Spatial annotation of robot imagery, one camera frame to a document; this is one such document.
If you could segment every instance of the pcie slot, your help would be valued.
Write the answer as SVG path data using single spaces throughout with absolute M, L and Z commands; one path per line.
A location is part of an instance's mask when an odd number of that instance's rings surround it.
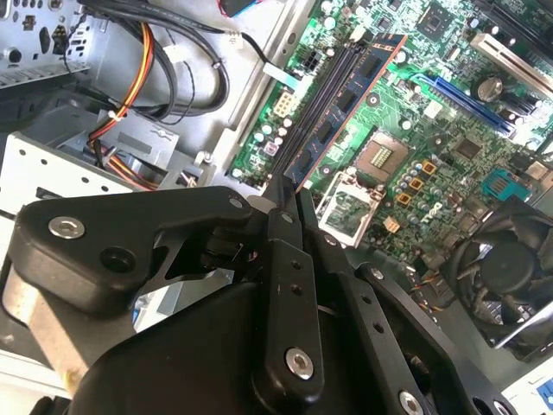
M 299 191 L 347 122 L 407 41 L 406 35 L 378 35 L 363 53 L 338 93 L 326 103 L 312 130 L 303 130 L 302 146 L 285 175 Z
M 328 101 L 340 90 L 364 50 L 360 45 L 344 47 L 333 58 L 332 66 L 326 71 L 317 93 L 303 110 L 283 147 L 278 152 L 271 170 L 272 175 L 284 173 L 308 138 L 307 133 L 315 126 L 317 118 L 326 108 Z
M 524 82 L 529 88 L 541 93 L 545 98 L 553 99 L 553 79 L 539 73 L 493 36 L 485 33 L 476 35 L 470 45 L 512 76 Z
M 412 80 L 421 81 L 432 86 L 438 93 L 450 99 L 466 112 L 484 121 L 486 124 L 492 126 L 495 131 L 505 136 L 509 137 L 515 131 L 513 125 L 502 119 L 502 117 L 495 112 L 488 110 L 480 102 L 467 96 L 463 91 L 451 85 L 444 78 L 439 76 L 429 77 L 420 73 L 415 75 Z
M 502 29 L 511 35 L 524 38 L 531 46 L 532 52 L 553 66 L 553 47 L 545 40 L 544 36 L 517 19 L 510 11 L 501 8 L 494 0 L 476 0 L 481 11 L 495 21 Z

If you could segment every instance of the black ram slot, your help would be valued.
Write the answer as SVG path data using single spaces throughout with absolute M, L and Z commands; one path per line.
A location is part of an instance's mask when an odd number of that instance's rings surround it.
M 315 127 L 315 123 L 327 107 L 328 102 L 336 96 L 336 93 L 346 82 L 364 50 L 365 48 L 355 45 L 354 47 L 341 49 L 334 57 L 332 66 L 325 73 L 319 90 L 311 103 L 303 110 L 283 147 L 278 152 L 277 160 L 273 163 L 272 175 L 281 175 L 288 168 L 308 138 L 308 133 Z
M 528 24 L 521 22 L 510 11 L 505 10 L 494 0 L 476 0 L 481 11 L 496 22 L 503 30 L 511 35 L 523 38 L 528 43 L 531 51 L 540 56 L 544 61 L 553 66 L 553 47 L 545 40 L 546 36 L 538 33 Z

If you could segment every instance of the metal screw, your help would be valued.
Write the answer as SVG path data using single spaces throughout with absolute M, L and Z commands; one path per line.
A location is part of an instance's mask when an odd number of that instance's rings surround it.
M 239 201 L 238 199 L 234 199 L 233 197 L 231 198 L 230 203 L 231 203 L 231 205 L 233 205 L 234 207 L 236 207 L 238 209 L 241 209 L 241 208 L 244 207 L 244 205 L 242 204 L 241 201 Z
M 292 218 L 289 214 L 281 214 L 282 218 L 286 220 L 288 223 L 294 223 L 294 218 Z
M 399 403 L 404 409 L 405 413 L 409 415 L 424 415 L 423 407 L 418 403 L 413 395 L 409 392 L 402 391 L 399 394 Z
M 377 279 L 384 279 L 384 274 L 377 268 L 371 268 L 371 272 Z
M 325 241 L 331 246 L 336 246 L 336 244 L 337 244 L 336 239 L 334 239 L 330 235 L 325 235 Z
M 498 400 L 494 400 L 493 401 L 493 405 L 495 406 L 495 409 L 498 410 L 498 412 L 501 414 L 501 415 L 511 415 L 511 413 L 509 412 L 509 410 L 507 408 L 505 408 L 505 405 L 503 405 L 501 402 L 499 402 Z
M 290 372 L 303 380 L 311 379 L 315 370 L 311 358 L 299 348 L 291 348 L 286 352 L 286 365 Z
M 77 239 L 85 234 L 85 226 L 80 220 L 59 216 L 48 223 L 52 235 L 63 239 Z

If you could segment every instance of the blue pcie slot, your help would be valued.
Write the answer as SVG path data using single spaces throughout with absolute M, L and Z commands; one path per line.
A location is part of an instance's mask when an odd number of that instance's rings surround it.
M 292 179 L 296 191 L 311 176 L 406 41 L 406 35 L 377 35 L 342 88 L 324 108 L 315 127 L 305 131 L 307 139 L 284 171 Z
M 515 127 L 512 124 L 502 119 L 502 117 L 500 117 L 495 112 L 488 110 L 480 102 L 467 96 L 463 91 L 458 89 L 456 86 L 451 85 L 440 76 L 429 77 L 423 73 L 419 73 L 413 76 L 411 80 L 421 81 L 432 86 L 441 95 L 448 99 L 451 99 L 465 111 L 467 111 L 471 115 L 474 115 L 475 117 L 478 117 L 486 124 L 492 126 L 495 131 L 507 137 L 510 137 L 511 134 L 515 131 Z

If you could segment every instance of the ram slot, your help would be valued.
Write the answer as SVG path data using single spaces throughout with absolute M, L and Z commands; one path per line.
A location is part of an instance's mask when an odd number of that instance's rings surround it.
M 283 147 L 278 152 L 277 159 L 273 163 L 272 175 L 284 173 L 308 138 L 307 132 L 313 129 L 317 118 L 325 110 L 328 101 L 340 90 L 364 50 L 363 47 L 355 44 L 342 48 L 333 58 L 332 66 L 326 71 L 317 93 L 303 110 Z
M 302 145 L 284 172 L 292 179 L 296 191 L 302 188 L 406 41 L 406 35 L 376 36 L 347 73 L 346 82 L 325 103 L 318 118 L 314 118 L 314 127 L 299 131 L 301 141 L 298 141 Z

